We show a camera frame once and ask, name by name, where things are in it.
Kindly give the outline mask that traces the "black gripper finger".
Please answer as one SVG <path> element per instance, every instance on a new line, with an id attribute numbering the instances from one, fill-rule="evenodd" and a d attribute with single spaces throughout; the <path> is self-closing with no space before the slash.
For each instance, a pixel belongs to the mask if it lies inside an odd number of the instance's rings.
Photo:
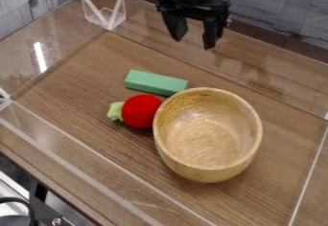
<path id="1" fill-rule="evenodd" d="M 189 31 L 185 13 L 181 10 L 162 11 L 162 17 L 170 36 L 175 41 L 181 41 Z"/>
<path id="2" fill-rule="evenodd" d="M 209 16 L 205 18 L 202 34 L 205 50 L 213 49 L 215 47 L 217 41 L 223 35 L 223 25 L 225 21 L 219 16 Z"/>

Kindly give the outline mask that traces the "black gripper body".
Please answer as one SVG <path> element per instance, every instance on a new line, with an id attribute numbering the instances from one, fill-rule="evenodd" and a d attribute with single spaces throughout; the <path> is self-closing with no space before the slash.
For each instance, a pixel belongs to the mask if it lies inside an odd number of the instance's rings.
<path id="1" fill-rule="evenodd" d="M 225 22 L 229 18 L 230 0 L 156 0 L 156 9 L 164 22 L 191 18 L 203 21 L 214 17 Z"/>

